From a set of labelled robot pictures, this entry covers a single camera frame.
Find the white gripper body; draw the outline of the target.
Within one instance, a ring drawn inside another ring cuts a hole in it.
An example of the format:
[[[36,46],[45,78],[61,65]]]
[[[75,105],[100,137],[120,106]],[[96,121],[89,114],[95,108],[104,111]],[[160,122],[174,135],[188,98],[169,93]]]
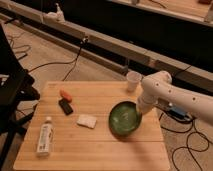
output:
[[[139,97],[137,99],[137,104],[136,104],[136,109],[137,112],[141,115],[146,115],[148,112],[150,112],[153,108],[154,105],[156,104],[155,101],[145,101],[142,97]]]

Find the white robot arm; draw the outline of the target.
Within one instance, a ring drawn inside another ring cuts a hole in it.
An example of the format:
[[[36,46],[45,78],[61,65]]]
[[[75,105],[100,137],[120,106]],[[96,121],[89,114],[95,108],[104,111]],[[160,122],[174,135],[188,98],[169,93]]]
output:
[[[173,86],[167,71],[145,76],[141,87],[142,93],[136,103],[139,114],[147,114],[158,99],[163,99],[213,126],[213,97]]]

